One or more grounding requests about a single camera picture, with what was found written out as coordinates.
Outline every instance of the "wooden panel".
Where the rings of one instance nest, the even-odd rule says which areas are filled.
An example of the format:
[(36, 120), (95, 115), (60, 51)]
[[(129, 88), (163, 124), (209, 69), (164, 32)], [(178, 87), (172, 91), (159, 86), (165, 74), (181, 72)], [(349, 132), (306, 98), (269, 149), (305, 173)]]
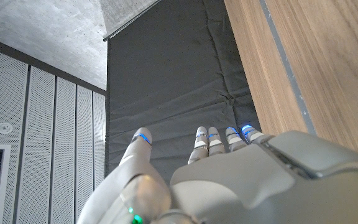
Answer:
[[(358, 1), (266, 0), (266, 3), (317, 135), (358, 151)], [(262, 99), (255, 93), (263, 89), (260, 80), (252, 77), (260, 76), (260, 69), (246, 63), (257, 58), (278, 61), (271, 53), (277, 48), (269, 45), (241, 49), (242, 42), (259, 45), (263, 44), (260, 39), (267, 39), (267, 31), (261, 31), (266, 29), (263, 25), (266, 18), (261, 15), (258, 0), (226, 0), (226, 7), (257, 105)], [(264, 75), (277, 76), (271, 70), (264, 70)], [(276, 115), (260, 113), (258, 108), (257, 112), (259, 118)]]
[(262, 131), (307, 132), (259, 2), (225, 3)]

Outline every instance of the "white robotic arm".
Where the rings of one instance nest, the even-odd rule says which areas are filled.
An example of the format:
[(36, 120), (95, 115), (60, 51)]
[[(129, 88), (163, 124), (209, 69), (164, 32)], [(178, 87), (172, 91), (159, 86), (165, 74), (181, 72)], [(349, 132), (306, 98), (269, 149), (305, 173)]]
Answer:
[(199, 127), (168, 187), (140, 128), (77, 223), (358, 223), (358, 153), (298, 131), (241, 133), (226, 129), (226, 153), (216, 128)]

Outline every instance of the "metal strip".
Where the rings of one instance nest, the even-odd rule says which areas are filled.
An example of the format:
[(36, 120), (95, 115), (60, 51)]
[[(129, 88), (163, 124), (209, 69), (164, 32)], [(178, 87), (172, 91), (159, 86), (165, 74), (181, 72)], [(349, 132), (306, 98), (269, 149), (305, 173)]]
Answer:
[(127, 26), (129, 26), (131, 23), (133, 23), (136, 19), (138, 19), (140, 16), (145, 14), (149, 9), (153, 8), (156, 4), (158, 4), (161, 0), (156, 1), (155, 3), (151, 4), (149, 7), (147, 7), (145, 10), (140, 12), (137, 16), (133, 17), (130, 21), (126, 22), (124, 25), (122, 25), (118, 30), (114, 31), (112, 34), (108, 35), (106, 38), (103, 39), (103, 42), (106, 42), (108, 39), (114, 37), (119, 32), (121, 32), (123, 29), (125, 29)]
[(93, 100), (94, 93), (92, 92), (92, 162), (93, 162), (93, 190), (95, 188), (95, 176), (94, 176), (94, 100)]
[(284, 46), (280, 40), (280, 36), (278, 35), (276, 26), (274, 25), (273, 18), (270, 15), (270, 12), (266, 5), (265, 0), (259, 0), (259, 3), (260, 3), (260, 6), (262, 7), (262, 10), (264, 11), (264, 14), (265, 14), (265, 17), (267, 20), (267, 24), (270, 27), (270, 31), (272, 32), (274, 42), (276, 43), (277, 50), (281, 57), (281, 61), (283, 62), (285, 71), (287, 73), (288, 80), (290, 81), (292, 91), (295, 94), (296, 102), (298, 103), (298, 107), (301, 111), (303, 120), (305, 121), (306, 128), (308, 129), (308, 132), (310, 134), (316, 134), (316, 130), (315, 130), (313, 122), (310, 118), (309, 111), (306, 107), (305, 101), (303, 100), (301, 90), (299, 89), (298, 82), (296, 81), (293, 70), (291, 68), (290, 61), (287, 57), (287, 54), (285, 53)]
[(77, 101), (78, 101), (78, 85), (75, 85), (75, 135), (74, 135), (74, 224), (77, 223)]
[[(107, 48), (111, 47), (110, 42), (107, 43)], [(107, 61), (109, 62), (111, 58), (111, 50), (107, 51)], [(111, 66), (107, 66), (107, 74), (110, 74)], [(107, 85), (106, 85), (106, 132), (105, 132), (105, 146), (104, 146), (104, 177), (109, 175), (109, 133), (110, 133), (110, 96), (111, 96), (111, 76), (107, 75)]]
[(56, 100), (57, 100), (57, 77), (55, 77), (55, 96), (53, 99), (53, 124), (52, 124), (52, 149), (50, 152), (50, 183), (49, 183), (49, 209), (48, 209), (48, 223), (52, 216), (52, 192), (53, 192), (53, 161), (55, 154), (55, 133), (56, 133)]

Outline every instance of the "blue led light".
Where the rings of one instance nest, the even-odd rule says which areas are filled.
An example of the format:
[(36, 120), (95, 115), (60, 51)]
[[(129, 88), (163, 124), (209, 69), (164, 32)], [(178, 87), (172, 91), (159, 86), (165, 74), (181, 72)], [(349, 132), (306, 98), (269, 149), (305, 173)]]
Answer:
[(252, 127), (251, 125), (248, 125), (248, 124), (247, 124), (247, 125), (245, 125), (244, 127), (241, 128), (241, 131), (244, 131), (245, 129), (251, 128), (251, 127)]
[(204, 131), (198, 131), (197, 134), (196, 134), (196, 138), (198, 138), (198, 137), (200, 137), (200, 136), (202, 136), (202, 135), (205, 135), (205, 136), (206, 136), (206, 134), (204, 133)]
[(248, 135), (250, 132), (252, 132), (252, 131), (255, 131), (255, 130), (254, 130), (254, 129), (251, 129), (251, 130), (249, 130), (249, 131), (246, 131), (246, 132), (244, 133), (244, 137), (246, 138), (247, 135)]
[(238, 133), (238, 132), (237, 132), (234, 128), (232, 128), (232, 127), (228, 127), (228, 129), (233, 130), (233, 131), (234, 131), (234, 133), (235, 133), (236, 135), (240, 136), (240, 135), (239, 135), (239, 133)]
[(146, 137), (144, 134), (140, 133), (140, 134), (138, 134), (137, 136), (142, 137), (142, 138), (144, 139), (144, 141), (147, 141), (149, 144), (151, 144), (150, 141), (147, 139), (147, 137)]

